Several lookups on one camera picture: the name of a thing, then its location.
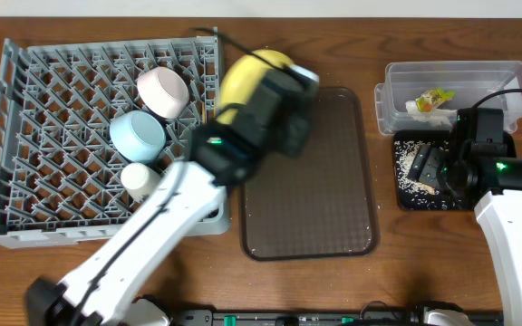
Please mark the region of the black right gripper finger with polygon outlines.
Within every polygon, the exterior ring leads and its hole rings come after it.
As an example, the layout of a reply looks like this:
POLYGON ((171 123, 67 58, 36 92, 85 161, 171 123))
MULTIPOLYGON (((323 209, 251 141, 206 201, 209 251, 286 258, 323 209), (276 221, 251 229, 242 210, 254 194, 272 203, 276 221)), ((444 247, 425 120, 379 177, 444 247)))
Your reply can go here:
POLYGON ((422 147, 421 173, 419 181, 435 189, 446 189, 445 154, 434 147, 422 147))
POLYGON ((411 168, 407 174, 407 179, 421 182, 423 184, 430 184, 432 182, 432 176, 430 173, 431 151, 432 147, 430 145, 423 144, 419 147, 411 163, 411 168))

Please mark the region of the rice and food scraps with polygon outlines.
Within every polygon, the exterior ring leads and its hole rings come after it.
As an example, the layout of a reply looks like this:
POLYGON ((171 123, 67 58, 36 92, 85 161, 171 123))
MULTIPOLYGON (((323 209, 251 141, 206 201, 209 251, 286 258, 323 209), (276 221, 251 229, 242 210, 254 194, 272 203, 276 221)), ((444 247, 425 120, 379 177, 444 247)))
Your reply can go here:
POLYGON ((421 182, 407 179, 414 156, 423 144, 430 145, 430 142, 420 140, 393 141, 394 171, 399 205, 403 209, 419 211, 452 210, 456 206, 444 193, 421 182))

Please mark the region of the white tissue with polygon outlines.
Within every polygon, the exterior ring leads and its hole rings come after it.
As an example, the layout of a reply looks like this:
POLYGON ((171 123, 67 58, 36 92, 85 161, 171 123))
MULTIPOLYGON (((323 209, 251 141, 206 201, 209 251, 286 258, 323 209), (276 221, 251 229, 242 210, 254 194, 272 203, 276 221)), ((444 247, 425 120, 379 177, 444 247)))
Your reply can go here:
POLYGON ((430 112, 421 112, 415 101, 405 103, 408 114, 416 121, 428 122, 432 127, 451 127, 457 117, 455 110, 434 109, 430 112))

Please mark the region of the yellow plate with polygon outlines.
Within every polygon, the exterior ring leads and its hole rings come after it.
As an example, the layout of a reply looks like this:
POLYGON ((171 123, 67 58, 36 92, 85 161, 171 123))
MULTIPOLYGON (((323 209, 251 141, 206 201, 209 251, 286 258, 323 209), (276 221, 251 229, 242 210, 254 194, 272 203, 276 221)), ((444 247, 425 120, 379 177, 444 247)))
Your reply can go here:
POLYGON ((237 109, 225 109, 229 104, 246 104, 252 96, 256 85, 263 79, 271 67, 251 55, 244 55, 227 71, 220 86, 220 97, 217 104, 217 120, 221 124, 229 124, 236 116, 237 109))

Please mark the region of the green snack wrapper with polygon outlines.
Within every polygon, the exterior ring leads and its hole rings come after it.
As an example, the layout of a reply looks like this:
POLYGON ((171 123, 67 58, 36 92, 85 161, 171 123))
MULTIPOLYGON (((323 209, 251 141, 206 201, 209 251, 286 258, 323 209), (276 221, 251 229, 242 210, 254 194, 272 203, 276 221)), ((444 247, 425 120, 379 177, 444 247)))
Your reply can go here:
POLYGON ((441 88, 425 91, 415 100, 416 106, 420 112, 430 113, 437 109, 443 103, 454 98, 455 91, 445 91, 441 88))

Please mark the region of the pink bowl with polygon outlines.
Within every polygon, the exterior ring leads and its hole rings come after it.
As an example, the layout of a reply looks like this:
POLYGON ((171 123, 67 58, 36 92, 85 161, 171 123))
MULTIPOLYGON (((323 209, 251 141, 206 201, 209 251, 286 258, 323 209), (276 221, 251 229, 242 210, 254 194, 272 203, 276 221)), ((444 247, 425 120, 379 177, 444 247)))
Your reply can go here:
POLYGON ((157 67, 140 75, 137 88, 144 104, 165 119, 177 118, 189 101, 187 84, 166 67, 157 67))

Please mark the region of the light blue bowl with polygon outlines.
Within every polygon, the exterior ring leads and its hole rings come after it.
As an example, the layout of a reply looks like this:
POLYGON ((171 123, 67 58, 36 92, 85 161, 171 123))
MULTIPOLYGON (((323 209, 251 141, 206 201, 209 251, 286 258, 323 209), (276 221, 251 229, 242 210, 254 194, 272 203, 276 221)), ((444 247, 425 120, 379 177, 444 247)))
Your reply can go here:
POLYGON ((133 110, 111 120, 109 133, 114 147, 132 162, 154 161, 166 144, 161 124, 141 110, 133 110))

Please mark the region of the white cup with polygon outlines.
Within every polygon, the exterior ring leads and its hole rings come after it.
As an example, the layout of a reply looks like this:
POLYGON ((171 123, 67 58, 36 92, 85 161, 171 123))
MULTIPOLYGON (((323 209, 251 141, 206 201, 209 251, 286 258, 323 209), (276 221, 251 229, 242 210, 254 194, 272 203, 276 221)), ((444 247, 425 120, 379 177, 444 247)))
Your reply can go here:
POLYGON ((121 171, 121 183, 139 203, 152 194, 160 180, 160 174, 142 163, 130 163, 121 171))

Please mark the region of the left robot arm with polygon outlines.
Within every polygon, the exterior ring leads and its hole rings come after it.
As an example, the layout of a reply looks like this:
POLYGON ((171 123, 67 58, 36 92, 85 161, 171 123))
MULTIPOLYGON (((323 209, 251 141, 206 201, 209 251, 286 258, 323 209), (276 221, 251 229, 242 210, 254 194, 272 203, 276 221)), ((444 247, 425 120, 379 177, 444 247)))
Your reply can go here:
POLYGON ((117 325, 135 295, 231 187, 247 182, 272 152, 299 155, 310 132, 319 78, 292 64, 272 67, 244 104, 230 103, 194 128, 184 159, 121 230, 58 283, 37 278, 24 295, 30 325, 117 325))

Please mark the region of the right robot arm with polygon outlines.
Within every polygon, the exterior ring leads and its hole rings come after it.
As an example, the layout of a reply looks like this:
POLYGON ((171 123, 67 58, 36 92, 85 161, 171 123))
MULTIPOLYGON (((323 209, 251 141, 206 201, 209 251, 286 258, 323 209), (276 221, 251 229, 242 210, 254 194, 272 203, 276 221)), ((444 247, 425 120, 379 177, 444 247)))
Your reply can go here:
POLYGON ((473 210, 487 240, 504 322, 522 325, 522 159, 498 109, 457 112, 445 154, 428 153, 419 182, 473 210))

